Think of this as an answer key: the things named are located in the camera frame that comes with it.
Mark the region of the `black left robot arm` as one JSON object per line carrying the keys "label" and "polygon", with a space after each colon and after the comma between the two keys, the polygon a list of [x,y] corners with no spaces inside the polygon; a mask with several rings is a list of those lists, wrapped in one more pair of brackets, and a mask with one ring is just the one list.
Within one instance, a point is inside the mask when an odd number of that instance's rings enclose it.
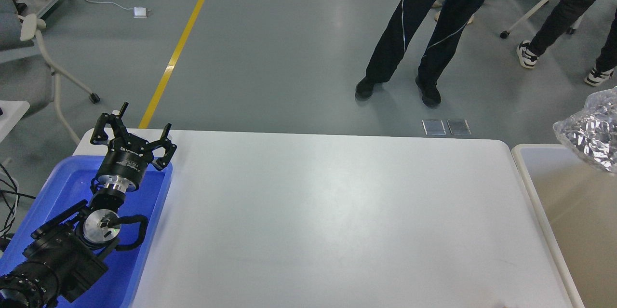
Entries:
{"label": "black left robot arm", "polygon": [[139,189],[148,166],[162,171],[177,147],[169,138],[171,123],[152,142],[130,133],[122,121],[127,107],[125,102],[117,114],[100,115],[90,142],[107,152],[91,180],[90,201],[75,203],[33,231],[24,262],[1,276],[3,308],[54,308],[59,297],[73,302],[108,271],[106,256],[145,241],[148,217],[120,216],[119,209],[126,193]]}

